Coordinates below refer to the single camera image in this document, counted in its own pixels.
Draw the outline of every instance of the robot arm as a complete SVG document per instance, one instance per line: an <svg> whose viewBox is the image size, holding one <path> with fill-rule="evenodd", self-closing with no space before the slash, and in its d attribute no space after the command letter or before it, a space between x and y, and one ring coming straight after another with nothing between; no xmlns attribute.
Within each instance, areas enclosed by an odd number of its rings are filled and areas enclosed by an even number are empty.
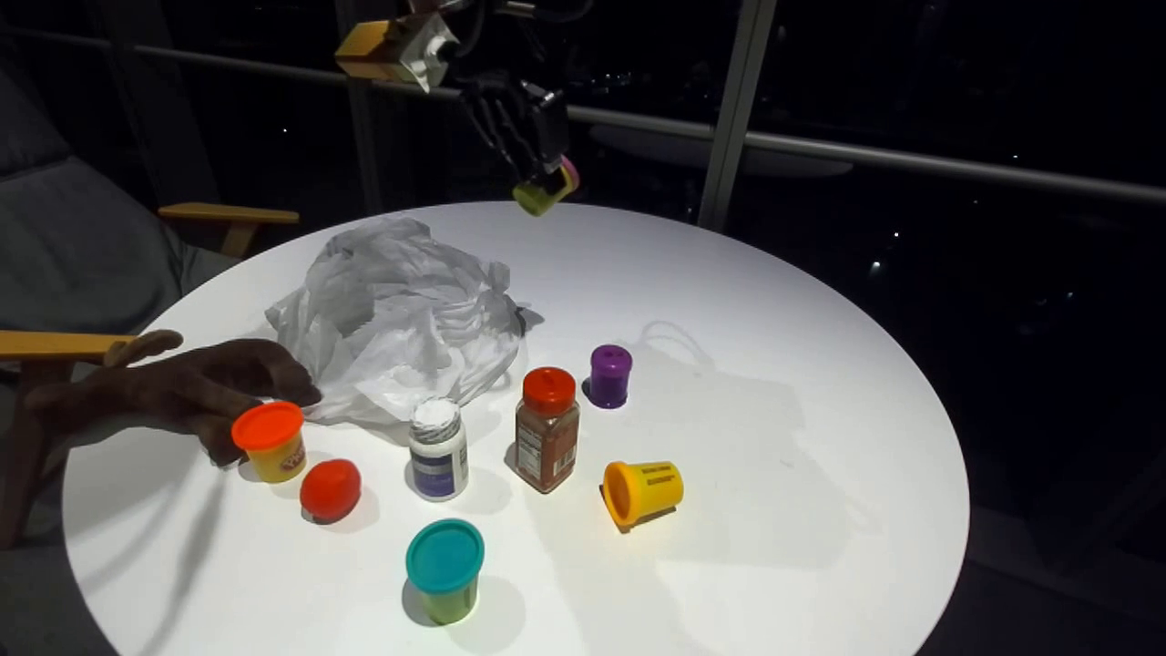
<svg viewBox="0 0 1166 656"><path fill-rule="evenodd" d="M408 0L408 15L353 26L334 60L350 78L398 82L419 93L454 78L477 139L514 175L514 201L542 214L578 190L578 171L564 156L564 56L549 42L564 24L578 24L591 5ZM519 30L519 42L492 42L497 30Z"/></svg>

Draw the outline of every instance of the yellow cup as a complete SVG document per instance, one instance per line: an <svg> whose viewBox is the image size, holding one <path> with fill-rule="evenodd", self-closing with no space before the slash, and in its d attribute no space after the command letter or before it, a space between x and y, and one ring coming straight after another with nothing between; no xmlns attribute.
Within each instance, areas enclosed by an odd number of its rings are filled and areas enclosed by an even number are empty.
<svg viewBox="0 0 1166 656"><path fill-rule="evenodd" d="M230 437L257 483L288 483L301 471L301 409L267 403L232 418Z"/></svg>
<svg viewBox="0 0 1166 656"><path fill-rule="evenodd" d="M606 506L619 533L673 512L684 501L684 478L673 463L607 463Z"/></svg>

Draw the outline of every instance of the plastic bag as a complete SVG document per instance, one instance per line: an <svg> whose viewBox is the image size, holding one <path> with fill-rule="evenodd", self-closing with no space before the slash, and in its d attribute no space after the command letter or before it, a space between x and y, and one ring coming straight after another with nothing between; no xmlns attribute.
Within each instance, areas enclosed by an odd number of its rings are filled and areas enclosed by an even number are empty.
<svg viewBox="0 0 1166 656"><path fill-rule="evenodd" d="M401 426L417 405L465 405L508 372L523 335L508 285L508 267L383 219L332 237L267 321L319 388L318 424Z"/></svg>

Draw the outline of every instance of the table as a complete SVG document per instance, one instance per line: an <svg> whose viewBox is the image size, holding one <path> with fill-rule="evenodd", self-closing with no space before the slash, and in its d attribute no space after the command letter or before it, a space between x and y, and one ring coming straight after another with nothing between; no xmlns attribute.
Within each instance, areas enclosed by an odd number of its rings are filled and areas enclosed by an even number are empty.
<svg viewBox="0 0 1166 656"><path fill-rule="evenodd" d="M194 437L121 426L67 467L67 550L121 654L915 654L968 539L964 463L944 405L867 313L816 276L723 234L568 203L398 212L511 267L511 301L545 321L514 382L465 409L471 488L408 494L408 454L356 426L307 426L311 463L346 457L366 501L307 525L293 484L215 471ZM153 327L188 348L268 335L332 234L209 281ZM519 378L585 375L596 344L633 353L630 403L583 403L574 474L553 494L508 467ZM673 460L679 514L627 535L596 483L611 460ZM438 523L483 533L477 608L421 626L404 547Z"/></svg>

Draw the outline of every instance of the small bottle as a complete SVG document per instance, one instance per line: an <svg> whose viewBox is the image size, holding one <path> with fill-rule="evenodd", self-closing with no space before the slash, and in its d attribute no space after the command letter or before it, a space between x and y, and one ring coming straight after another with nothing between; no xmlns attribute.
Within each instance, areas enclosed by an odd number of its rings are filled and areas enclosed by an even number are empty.
<svg viewBox="0 0 1166 656"><path fill-rule="evenodd" d="M511 471L545 496L574 471L574 443L574 378L561 367L527 372L514 412Z"/></svg>
<svg viewBox="0 0 1166 656"><path fill-rule="evenodd" d="M459 405L421 403L408 424L408 484L425 501L449 501L465 488L465 429Z"/></svg>

